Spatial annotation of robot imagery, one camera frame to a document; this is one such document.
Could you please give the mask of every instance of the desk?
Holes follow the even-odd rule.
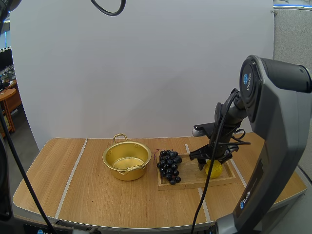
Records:
[[[174,149],[187,153],[185,144],[192,151],[208,143],[206,137],[133,140],[146,144],[152,152]],[[208,188],[197,223],[209,223],[235,208],[264,143],[254,133],[246,134],[244,140],[252,144],[240,146],[230,163],[236,176],[235,183]],[[191,225],[202,189],[158,191],[153,157],[142,178],[117,180],[102,160],[104,150],[112,143],[112,139],[63,138],[46,143],[27,172],[46,214],[56,220],[104,227],[182,228]],[[306,189],[295,172],[273,206],[287,204]],[[13,202],[20,208],[38,213],[23,181]]]
[[[9,111],[12,112],[13,110],[15,110],[17,107],[19,107],[22,104],[21,99],[20,99],[18,83],[16,79],[13,80],[13,82],[8,87],[2,90],[2,92],[4,92],[7,89],[16,89],[16,93],[12,95],[10,98],[8,98],[7,100]]]
[[[11,118],[11,114],[8,108],[7,100],[13,96],[16,93],[16,89],[6,89],[0,92],[0,102],[3,101],[4,105],[4,113],[8,119],[10,127],[8,128],[8,131],[13,131],[15,132],[15,127]]]

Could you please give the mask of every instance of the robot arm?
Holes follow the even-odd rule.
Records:
[[[311,91],[311,74],[303,66],[257,56],[244,61],[240,98],[252,130],[265,143],[233,213],[217,220],[219,234],[251,233],[284,189],[307,143]],[[240,98],[228,113],[237,120]]]

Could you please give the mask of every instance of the lemon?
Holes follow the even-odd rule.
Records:
[[[209,166],[210,166],[211,160],[207,160],[206,165],[205,165],[205,172],[208,174]],[[218,160],[214,161],[213,169],[211,171],[210,178],[218,178],[221,173],[222,173],[222,165]]]

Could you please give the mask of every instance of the logo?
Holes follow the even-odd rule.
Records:
[[[244,75],[243,81],[244,81],[244,84],[247,84],[247,82],[248,82],[248,75],[247,74]]]

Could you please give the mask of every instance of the gray wall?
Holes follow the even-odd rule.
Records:
[[[306,66],[312,71],[312,11],[276,10],[274,19],[273,58]],[[312,178],[312,125],[306,150],[299,162],[303,170]],[[290,211],[271,231],[280,233],[311,233],[312,230],[312,187],[304,179],[308,190],[293,205]]]

